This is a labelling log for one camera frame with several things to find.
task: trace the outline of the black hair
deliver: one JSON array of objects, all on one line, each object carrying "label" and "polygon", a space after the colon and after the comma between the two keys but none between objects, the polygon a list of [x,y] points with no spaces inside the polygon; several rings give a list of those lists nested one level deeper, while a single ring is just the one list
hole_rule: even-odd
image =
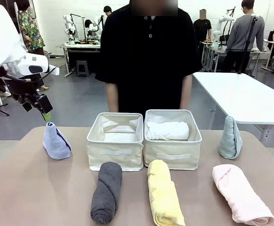
[{"label": "black hair", "polygon": [[26,11],[30,7],[29,0],[16,0],[19,11]]},{"label": "black hair", "polygon": [[88,28],[90,26],[90,24],[92,24],[92,22],[90,20],[86,20],[85,21],[85,28]]},{"label": "black hair", "polygon": [[254,0],[243,0],[242,7],[246,7],[247,9],[253,9],[254,7]]},{"label": "black hair", "polygon": [[112,9],[109,6],[105,6],[104,7],[104,13],[108,13],[108,12],[112,12]]}]

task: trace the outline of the beige fabric basket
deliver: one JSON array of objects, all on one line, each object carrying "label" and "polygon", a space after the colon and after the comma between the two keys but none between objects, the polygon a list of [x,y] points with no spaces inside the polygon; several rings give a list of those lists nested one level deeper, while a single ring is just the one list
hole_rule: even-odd
[{"label": "beige fabric basket", "polygon": [[[187,141],[149,140],[147,122],[186,122],[189,126]],[[199,128],[188,110],[149,110],[145,115],[144,159],[148,166],[153,160],[164,160],[171,170],[196,170],[200,159],[202,137]]]},{"label": "beige fabric basket", "polygon": [[90,170],[112,161],[123,171],[143,168],[143,117],[137,113],[100,113],[88,136]]}]

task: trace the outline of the stool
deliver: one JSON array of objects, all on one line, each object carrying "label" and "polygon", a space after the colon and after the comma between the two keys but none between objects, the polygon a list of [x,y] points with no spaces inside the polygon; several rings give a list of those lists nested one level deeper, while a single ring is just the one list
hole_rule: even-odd
[{"label": "stool", "polygon": [[85,60],[77,60],[76,61],[76,77],[89,77],[89,69],[87,61]]}]

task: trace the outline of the light gray towel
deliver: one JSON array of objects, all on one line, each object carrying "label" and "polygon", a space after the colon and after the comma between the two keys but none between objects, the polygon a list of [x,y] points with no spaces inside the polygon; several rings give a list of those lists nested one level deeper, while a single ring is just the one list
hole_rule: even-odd
[{"label": "light gray towel", "polygon": [[221,139],[219,153],[225,159],[236,159],[242,149],[242,138],[235,120],[228,116],[225,120],[225,127]]},{"label": "light gray towel", "polygon": [[121,181],[120,165],[110,161],[101,165],[90,213],[96,223],[105,225],[114,218],[118,209]]},{"label": "light gray towel", "polygon": [[70,143],[52,122],[46,124],[43,146],[53,159],[61,160],[71,156]]}]

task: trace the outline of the person in gray sweater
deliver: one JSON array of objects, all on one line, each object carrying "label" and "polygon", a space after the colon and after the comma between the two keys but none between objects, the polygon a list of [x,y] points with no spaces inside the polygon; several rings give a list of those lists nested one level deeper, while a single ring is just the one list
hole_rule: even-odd
[{"label": "person in gray sweater", "polygon": [[[243,50],[246,45],[246,40],[248,39],[253,12],[254,0],[243,0],[242,1],[242,10],[245,15],[238,18],[231,30],[230,37],[227,44],[227,56],[224,61],[223,72],[230,72],[233,69],[235,63],[235,71],[237,72],[242,63]],[[247,55],[242,64],[242,73],[245,73],[250,51],[253,48],[254,39],[256,38],[257,47],[259,50],[264,49],[264,29],[265,22],[262,17],[259,17],[255,22],[253,32],[250,39],[250,44],[248,47]]]}]

